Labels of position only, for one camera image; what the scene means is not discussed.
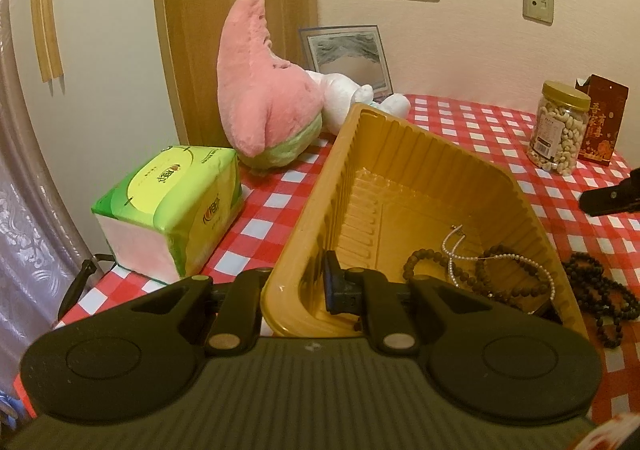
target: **metal rivet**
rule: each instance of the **metal rivet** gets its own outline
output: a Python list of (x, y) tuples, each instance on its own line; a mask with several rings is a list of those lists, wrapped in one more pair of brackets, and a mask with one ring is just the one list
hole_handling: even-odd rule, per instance
[(389, 349), (405, 350), (415, 345), (415, 338), (407, 333), (393, 333), (383, 338), (383, 343)]
[(209, 345), (214, 349), (235, 349), (240, 345), (240, 338), (231, 333), (219, 333), (209, 338)]

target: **white wall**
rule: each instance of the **white wall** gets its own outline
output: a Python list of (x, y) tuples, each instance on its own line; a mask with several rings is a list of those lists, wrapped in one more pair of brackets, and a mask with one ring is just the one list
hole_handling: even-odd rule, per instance
[(533, 111), (545, 79), (629, 87), (617, 149), (640, 166), (640, 0), (555, 0), (552, 26), (522, 0), (318, 0), (322, 26), (378, 24), (394, 89)]
[(9, 4), (22, 92), (45, 162), (89, 249), (105, 253), (91, 206), (178, 140), (154, 1), (53, 0), (64, 85), (42, 83), (30, 0)]

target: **tissue package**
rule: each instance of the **tissue package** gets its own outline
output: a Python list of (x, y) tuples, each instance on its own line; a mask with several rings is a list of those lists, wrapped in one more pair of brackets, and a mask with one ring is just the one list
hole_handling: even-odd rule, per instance
[(171, 146), (92, 211), (118, 264), (171, 284), (200, 272), (241, 207), (235, 150)]

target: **green plush base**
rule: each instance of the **green plush base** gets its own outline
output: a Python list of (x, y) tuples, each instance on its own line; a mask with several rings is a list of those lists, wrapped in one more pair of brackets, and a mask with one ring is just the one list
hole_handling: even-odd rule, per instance
[(238, 157), (245, 165), (259, 170), (266, 170), (273, 166), (287, 166), (318, 137), (321, 129), (322, 114), (318, 114), (311, 123), (288, 140), (268, 148), (258, 156), (247, 157), (238, 152)]

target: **plastic container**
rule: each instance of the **plastic container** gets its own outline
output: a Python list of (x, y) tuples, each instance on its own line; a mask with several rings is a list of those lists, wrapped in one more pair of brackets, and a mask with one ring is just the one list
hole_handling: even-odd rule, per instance
[(547, 172), (569, 175), (578, 162), (591, 98), (561, 82), (546, 81), (527, 156)]
[[(503, 243), (543, 264), (556, 283), (554, 306), (565, 326), (586, 337), (580, 310), (540, 221), (505, 170), (372, 107), (351, 107), (296, 227), (264, 290), (264, 318), (276, 335), (347, 337), (356, 317), (324, 306), (321, 257), (335, 250), (344, 268), (375, 268), (402, 282), (402, 266), (419, 248), (440, 250), (452, 224), (467, 239), (460, 255)], [(475, 273), (473, 263), (461, 263)], [(486, 265), (496, 289), (525, 285), (516, 264)], [(445, 278), (443, 267), (420, 261), (415, 274)], [(526, 310), (544, 297), (520, 298)]]

